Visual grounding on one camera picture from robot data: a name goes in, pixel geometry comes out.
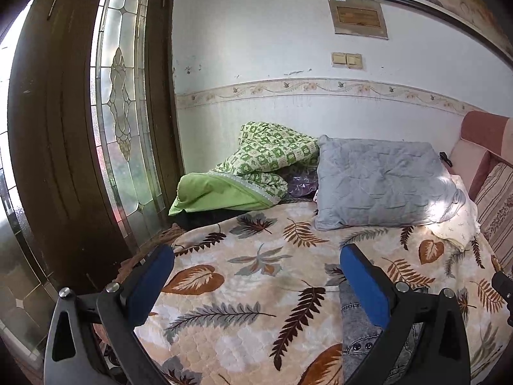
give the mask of light switch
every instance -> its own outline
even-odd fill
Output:
[[[332,66],[346,66],[346,54],[341,52],[332,53]]]
[[[347,68],[350,69],[362,69],[362,55],[359,53],[348,53],[347,54]]]
[[[359,53],[332,52],[332,66],[363,69],[362,55]]]

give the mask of stained glass window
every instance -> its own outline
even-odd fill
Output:
[[[164,228],[146,109],[148,0],[100,0],[91,48],[94,140],[110,204],[133,252]]]

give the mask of leaf print blanket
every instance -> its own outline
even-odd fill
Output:
[[[175,266],[144,325],[135,329],[171,383],[340,385],[340,246],[356,243],[393,281],[457,293],[473,384],[511,336],[492,289],[492,249],[459,251],[426,227],[317,231],[315,203],[274,206],[176,239]]]

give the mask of denim pocket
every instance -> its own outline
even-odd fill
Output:
[[[372,350],[382,329],[369,321],[349,282],[342,282],[339,291],[342,311],[342,362],[346,381]],[[422,324],[412,326],[385,384],[394,383],[403,376],[415,350],[421,327]]]

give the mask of metal bolt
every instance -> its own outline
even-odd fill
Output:
[[[408,286],[408,284],[406,282],[398,282],[396,284],[396,289],[400,293],[407,293],[410,290],[410,287]]]
[[[111,282],[105,287],[105,289],[108,293],[114,293],[120,289],[120,285],[117,282]]]
[[[71,295],[71,289],[68,287],[64,287],[59,291],[59,297],[61,298],[68,298]]]
[[[444,295],[447,298],[454,298],[454,291],[450,288],[444,288]]]

